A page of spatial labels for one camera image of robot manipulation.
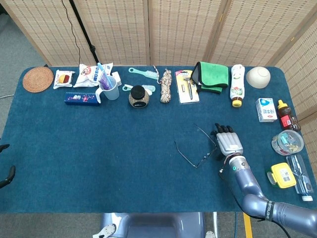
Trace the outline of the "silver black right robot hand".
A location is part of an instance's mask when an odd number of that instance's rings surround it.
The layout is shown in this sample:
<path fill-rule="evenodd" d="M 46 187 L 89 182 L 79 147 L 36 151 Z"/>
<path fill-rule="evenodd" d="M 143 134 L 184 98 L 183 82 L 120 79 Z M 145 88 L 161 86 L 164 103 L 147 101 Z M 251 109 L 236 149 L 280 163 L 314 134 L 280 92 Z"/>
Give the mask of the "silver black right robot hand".
<path fill-rule="evenodd" d="M 230 154 L 243 154 L 243 146 L 240 142 L 238 135 L 234 132 L 233 128 L 229 125 L 220 125 L 215 123 L 216 130 L 211 132 L 217 141 L 217 149 L 214 159 L 217 161 L 222 160 Z"/>

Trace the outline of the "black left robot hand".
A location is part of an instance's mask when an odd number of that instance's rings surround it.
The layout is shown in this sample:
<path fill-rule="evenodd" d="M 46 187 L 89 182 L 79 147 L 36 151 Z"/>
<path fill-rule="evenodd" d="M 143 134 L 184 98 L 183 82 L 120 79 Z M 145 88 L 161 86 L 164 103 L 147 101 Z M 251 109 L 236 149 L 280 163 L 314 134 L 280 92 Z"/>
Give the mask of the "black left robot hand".
<path fill-rule="evenodd" d="M 2 152 L 4 149 L 7 149 L 8 147 L 10 146 L 10 144 L 3 144 L 0 146 L 0 151 Z M 9 173 L 8 173 L 8 176 L 4 179 L 4 180 L 1 180 L 0 181 L 0 188 L 3 188 L 7 185 L 9 185 L 14 177 L 15 177 L 15 170 L 16 170 L 16 167 L 15 165 L 12 165 L 10 167 L 10 170 L 9 170 Z"/>

